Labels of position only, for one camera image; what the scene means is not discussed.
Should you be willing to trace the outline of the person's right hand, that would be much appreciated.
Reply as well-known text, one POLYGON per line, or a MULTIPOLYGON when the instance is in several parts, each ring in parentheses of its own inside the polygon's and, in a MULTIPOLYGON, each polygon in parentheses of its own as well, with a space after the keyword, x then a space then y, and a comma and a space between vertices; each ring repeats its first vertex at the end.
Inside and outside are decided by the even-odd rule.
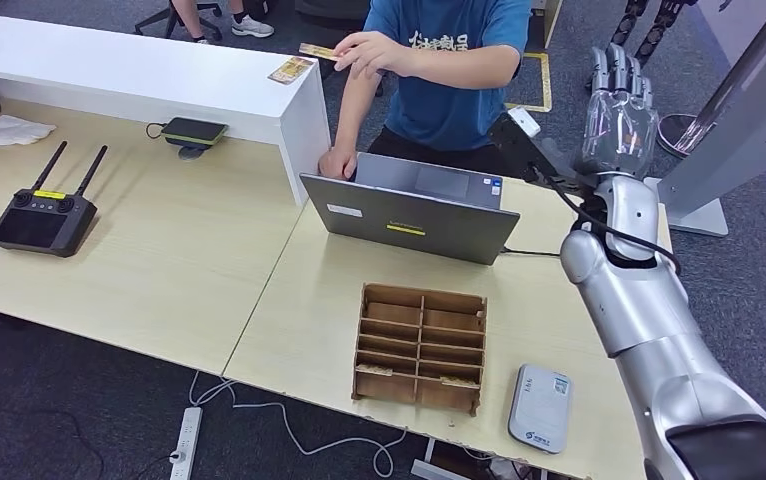
POLYGON ((332 147, 318 162, 321 176, 337 180, 351 180, 356 167, 357 152, 353 147, 332 147))

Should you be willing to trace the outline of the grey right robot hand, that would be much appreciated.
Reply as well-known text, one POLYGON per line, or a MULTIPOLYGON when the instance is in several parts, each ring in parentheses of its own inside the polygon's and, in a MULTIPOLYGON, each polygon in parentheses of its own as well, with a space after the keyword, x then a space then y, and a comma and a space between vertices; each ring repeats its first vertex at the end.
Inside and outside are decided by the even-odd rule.
POLYGON ((591 96, 574 169, 584 176, 620 172, 643 179, 659 122, 650 79, 639 60, 615 43, 592 53, 591 96))

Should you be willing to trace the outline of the person's left hand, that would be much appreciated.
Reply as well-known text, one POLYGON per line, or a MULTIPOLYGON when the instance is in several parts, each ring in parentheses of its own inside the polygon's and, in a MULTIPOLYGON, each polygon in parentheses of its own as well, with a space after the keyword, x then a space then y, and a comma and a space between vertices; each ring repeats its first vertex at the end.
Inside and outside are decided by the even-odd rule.
POLYGON ((401 45, 388 36, 377 32, 358 32, 348 35, 334 49, 335 69, 350 69, 351 76, 368 79, 380 71, 393 72, 400 76, 415 76, 417 51, 401 45))

